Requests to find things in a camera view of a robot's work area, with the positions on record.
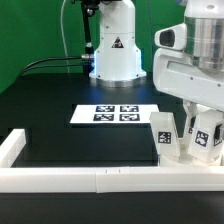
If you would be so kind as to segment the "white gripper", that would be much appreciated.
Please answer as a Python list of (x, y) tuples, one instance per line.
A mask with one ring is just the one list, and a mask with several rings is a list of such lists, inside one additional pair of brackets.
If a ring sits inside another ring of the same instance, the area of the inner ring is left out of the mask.
[(154, 56), (153, 82), (158, 91), (185, 99), (186, 128), (194, 127), (195, 103), (224, 111), (224, 69), (201, 70), (183, 52), (159, 48)]

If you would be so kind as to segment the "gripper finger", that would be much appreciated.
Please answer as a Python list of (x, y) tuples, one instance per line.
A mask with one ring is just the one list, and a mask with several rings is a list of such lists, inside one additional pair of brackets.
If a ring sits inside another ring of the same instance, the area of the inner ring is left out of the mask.
[(214, 132), (214, 144), (218, 145), (223, 140), (223, 131), (224, 131), (224, 125), (220, 124), (217, 125)]

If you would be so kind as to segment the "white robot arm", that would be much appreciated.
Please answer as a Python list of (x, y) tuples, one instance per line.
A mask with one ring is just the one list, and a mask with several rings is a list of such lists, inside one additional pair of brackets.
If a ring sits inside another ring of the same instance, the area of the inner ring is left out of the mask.
[[(153, 82), (160, 92), (224, 112), (224, 0), (178, 0), (181, 24), (155, 33)], [(100, 44), (90, 80), (130, 86), (146, 77), (135, 43), (135, 7), (130, 0), (103, 1)]]

